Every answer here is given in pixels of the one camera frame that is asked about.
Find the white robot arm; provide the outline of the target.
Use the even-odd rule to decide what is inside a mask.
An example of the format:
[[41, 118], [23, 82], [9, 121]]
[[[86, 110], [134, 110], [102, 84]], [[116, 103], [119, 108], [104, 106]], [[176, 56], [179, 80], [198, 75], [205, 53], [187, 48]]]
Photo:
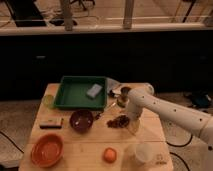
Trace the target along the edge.
[[131, 89], [128, 99], [126, 114], [131, 120], [137, 120], [146, 108], [187, 130], [213, 148], [213, 116], [210, 114], [157, 98], [150, 84]]

